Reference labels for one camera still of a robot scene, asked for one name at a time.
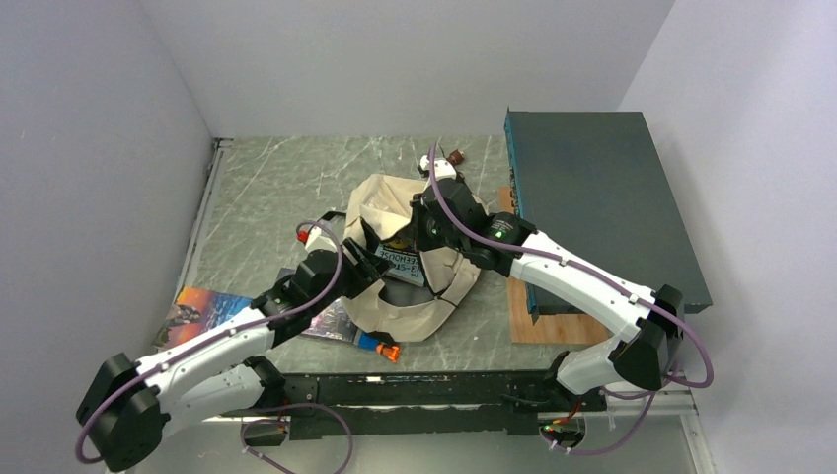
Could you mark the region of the dark glossy paperback book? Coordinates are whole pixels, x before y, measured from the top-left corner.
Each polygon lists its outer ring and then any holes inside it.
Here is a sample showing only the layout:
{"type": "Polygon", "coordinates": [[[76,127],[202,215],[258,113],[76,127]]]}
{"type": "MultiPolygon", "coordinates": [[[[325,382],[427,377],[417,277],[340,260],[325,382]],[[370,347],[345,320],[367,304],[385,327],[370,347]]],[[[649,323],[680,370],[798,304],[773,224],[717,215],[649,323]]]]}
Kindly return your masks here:
{"type": "Polygon", "coordinates": [[[354,344],[359,329],[338,299],[314,317],[302,337],[354,344]]]}

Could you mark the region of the beige canvas backpack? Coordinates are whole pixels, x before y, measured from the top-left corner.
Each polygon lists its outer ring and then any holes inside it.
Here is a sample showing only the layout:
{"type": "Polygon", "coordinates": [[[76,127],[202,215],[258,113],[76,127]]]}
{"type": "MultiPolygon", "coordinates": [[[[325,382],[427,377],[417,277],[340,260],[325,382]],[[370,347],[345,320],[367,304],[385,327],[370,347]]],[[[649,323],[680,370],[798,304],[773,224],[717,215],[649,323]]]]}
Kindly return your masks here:
{"type": "Polygon", "coordinates": [[[435,333],[472,290],[481,270],[450,248],[419,250],[409,234],[415,195],[426,180],[374,173],[350,192],[342,236],[386,260],[389,269],[354,297],[337,298],[352,323],[397,343],[435,333]]]}

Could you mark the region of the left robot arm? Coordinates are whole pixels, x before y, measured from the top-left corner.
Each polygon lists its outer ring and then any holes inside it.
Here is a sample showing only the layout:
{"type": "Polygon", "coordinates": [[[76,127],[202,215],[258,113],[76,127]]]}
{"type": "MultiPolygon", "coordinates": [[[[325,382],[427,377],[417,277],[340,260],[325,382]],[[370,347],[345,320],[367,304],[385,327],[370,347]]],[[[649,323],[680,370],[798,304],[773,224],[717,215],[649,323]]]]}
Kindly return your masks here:
{"type": "Polygon", "coordinates": [[[286,379],[264,353],[306,331],[334,301],[365,291],[390,267],[347,238],[335,250],[309,252],[292,274],[222,325],[138,360],[108,358],[76,413],[77,459],[123,471],[164,437],[207,418],[281,410],[286,379]]]}

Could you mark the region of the blue Jane Eyre book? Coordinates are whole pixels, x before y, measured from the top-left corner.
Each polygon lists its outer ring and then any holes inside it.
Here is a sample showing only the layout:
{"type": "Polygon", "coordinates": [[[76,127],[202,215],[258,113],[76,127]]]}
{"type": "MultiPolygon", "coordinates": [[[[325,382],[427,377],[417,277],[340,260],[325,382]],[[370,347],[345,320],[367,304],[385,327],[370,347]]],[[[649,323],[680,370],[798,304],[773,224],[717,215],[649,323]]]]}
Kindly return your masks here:
{"type": "Polygon", "coordinates": [[[248,307],[246,296],[184,287],[164,318],[151,348],[167,350],[222,325],[248,307]]]}

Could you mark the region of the treehouse paperback book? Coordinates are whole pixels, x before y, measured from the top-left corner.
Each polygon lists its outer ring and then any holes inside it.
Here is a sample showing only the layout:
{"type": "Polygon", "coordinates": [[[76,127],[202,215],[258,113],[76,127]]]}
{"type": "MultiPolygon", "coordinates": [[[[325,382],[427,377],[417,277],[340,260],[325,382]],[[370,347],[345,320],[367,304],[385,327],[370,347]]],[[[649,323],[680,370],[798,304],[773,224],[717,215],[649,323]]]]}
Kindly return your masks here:
{"type": "Polygon", "coordinates": [[[391,268],[386,276],[391,279],[408,283],[413,286],[423,287],[426,285],[426,278],[422,269],[421,259],[417,252],[407,249],[397,249],[379,244],[375,254],[390,261],[391,268]]]}

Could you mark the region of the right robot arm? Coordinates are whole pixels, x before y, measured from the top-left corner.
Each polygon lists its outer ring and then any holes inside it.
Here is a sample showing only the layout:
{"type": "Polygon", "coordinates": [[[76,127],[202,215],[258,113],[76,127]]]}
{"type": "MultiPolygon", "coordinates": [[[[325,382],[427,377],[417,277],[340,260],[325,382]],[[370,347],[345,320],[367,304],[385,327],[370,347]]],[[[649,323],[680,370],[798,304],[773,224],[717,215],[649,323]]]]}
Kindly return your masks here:
{"type": "Polygon", "coordinates": [[[665,285],[654,291],[618,279],[518,215],[486,212],[455,179],[428,186],[410,206],[418,249],[454,250],[481,270],[556,295],[607,329],[605,342],[552,362],[543,386],[550,406],[566,410],[586,392],[620,381],[645,391],[662,388],[683,339],[678,290],[665,285]]]}

